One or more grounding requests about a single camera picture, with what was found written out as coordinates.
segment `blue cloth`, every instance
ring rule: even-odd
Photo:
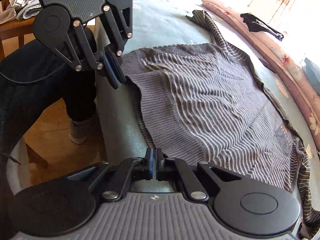
[[[311,86],[315,91],[317,91],[317,94],[320,95],[320,68],[307,57],[305,58],[304,62],[306,65],[303,67],[303,71],[306,74]]]

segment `drawstring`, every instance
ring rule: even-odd
[[[10,160],[12,160],[14,163],[17,163],[17,164],[21,165],[20,162],[18,162],[15,158],[11,157],[9,154],[1,153],[1,155],[6,157],[6,158],[8,158],[8,159],[10,159]]]

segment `pile of clothes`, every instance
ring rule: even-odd
[[[29,19],[42,9],[39,0],[9,0],[6,10],[0,13],[0,25],[12,20]]]

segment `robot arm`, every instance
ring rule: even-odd
[[[132,37],[132,0],[39,1],[43,10],[33,23],[37,40],[76,71],[97,70],[101,76],[108,78],[114,89],[118,88],[117,81],[122,84],[125,82],[120,65],[124,45]],[[110,44],[104,51],[93,54],[84,34],[83,24],[97,17],[100,17]],[[79,60],[68,37],[69,28],[73,28],[85,60]],[[62,44],[68,47],[71,59],[57,50]]]

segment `wooden chair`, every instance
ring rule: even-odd
[[[4,11],[9,5],[9,0],[2,0],[2,11]],[[31,17],[27,20],[13,20],[5,24],[0,25],[0,61],[4,59],[4,50],[2,41],[17,37],[19,39],[19,48],[24,45],[24,35],[33,33],[32,24],[35,17]]]

